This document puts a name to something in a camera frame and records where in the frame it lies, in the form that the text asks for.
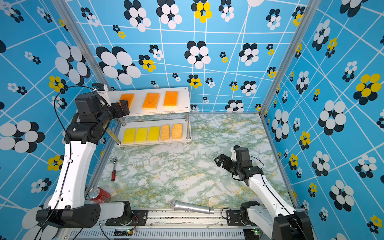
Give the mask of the yellow sponge back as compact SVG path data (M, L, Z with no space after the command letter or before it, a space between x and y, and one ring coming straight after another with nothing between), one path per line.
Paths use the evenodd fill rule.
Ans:
M123 144L134 143L135 138L136 138L136 129L135 128L125 129L124 135L123 135Z

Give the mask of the yellow sponge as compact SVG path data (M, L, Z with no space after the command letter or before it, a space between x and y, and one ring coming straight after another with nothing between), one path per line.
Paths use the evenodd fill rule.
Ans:
M125 129L124 135L123 135L123 144L134 143L135 138L136 138L136 129L135 128Z
M148 128L138 128L136 133L135 142L144 143L147 141L148 137Z
M159 127L159 126L150 127L149 135L148 135L148 141L149 142L157 142L157 141L159 141L160 130L161 130L161 127Z

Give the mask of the orange sponge front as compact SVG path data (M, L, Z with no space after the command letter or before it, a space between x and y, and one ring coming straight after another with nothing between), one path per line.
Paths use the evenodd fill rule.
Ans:
M121 101L121 100L125 100L125 101L127 101L127 102L128 102L128 106L129 106L129 109L131 109L134 98L135 98L135 95L134 95L134 94L123 94L123 95L121 95L121 97L120 97L120 101Z

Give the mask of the orange sponge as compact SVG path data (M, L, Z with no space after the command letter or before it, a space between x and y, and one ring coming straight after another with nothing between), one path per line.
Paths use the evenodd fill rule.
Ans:
M164 108L176 108L178 106L178 91L166 91L164 98Z
M159 93L147 93L142 109L156 110L159 102L159 97L160 97Z
M131 109L134 98L135 98L135 95L134 95L134 94L123 94L123 95L121 95L121 97L120 97L120 101L121 101L121 100L125 100L125 101L127 101L127 102L128 102L128 106L129 106L129 109Z

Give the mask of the tan porous sponge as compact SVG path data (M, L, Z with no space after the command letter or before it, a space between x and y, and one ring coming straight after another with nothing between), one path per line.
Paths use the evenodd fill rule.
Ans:
M161 126L161 141L168 141L171 139L170 125Z
M172 139L180 140L183 136L183 124L174 124L172 128Z

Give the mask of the orange sponge back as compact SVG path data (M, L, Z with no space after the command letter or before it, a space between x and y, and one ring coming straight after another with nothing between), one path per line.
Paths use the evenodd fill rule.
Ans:
M178 106L178 91L166 91L164 98L164 108L176 108Z

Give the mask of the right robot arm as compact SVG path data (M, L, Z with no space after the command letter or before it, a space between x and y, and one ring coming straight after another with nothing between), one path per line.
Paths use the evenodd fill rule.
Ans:
M234 180L244 182L259 197L245 202L239 211L227 210L227 223L257 226L271 240L312 240L312 223L304 211L291 207L267 180L263 169L253 164L248 148L235 145L231 156L219 155L216 165L228 171Z

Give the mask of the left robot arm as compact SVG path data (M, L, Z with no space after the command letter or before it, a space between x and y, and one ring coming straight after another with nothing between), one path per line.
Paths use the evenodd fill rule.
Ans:
M38 223L59 229L91 228L99 221L128 215L124 202L85 204L85 185L91 158L111 121L129 115L129 102L110 103L97 92L75 99L78 112L65 129L65 157L48 207L36 213Z

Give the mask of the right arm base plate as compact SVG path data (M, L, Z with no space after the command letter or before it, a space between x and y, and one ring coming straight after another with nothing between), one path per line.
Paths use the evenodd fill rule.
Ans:
M226 210L223 216L229 227L265 227L271 224L263 210L257 208Z

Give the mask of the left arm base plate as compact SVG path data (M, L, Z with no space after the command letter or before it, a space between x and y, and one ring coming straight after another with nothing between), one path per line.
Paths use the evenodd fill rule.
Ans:
M128 217L119 217L106 220L106 226L116 226L116 227L134 227L139 226L143 227L147 223L148 219L148 210L131 210L131 216Z

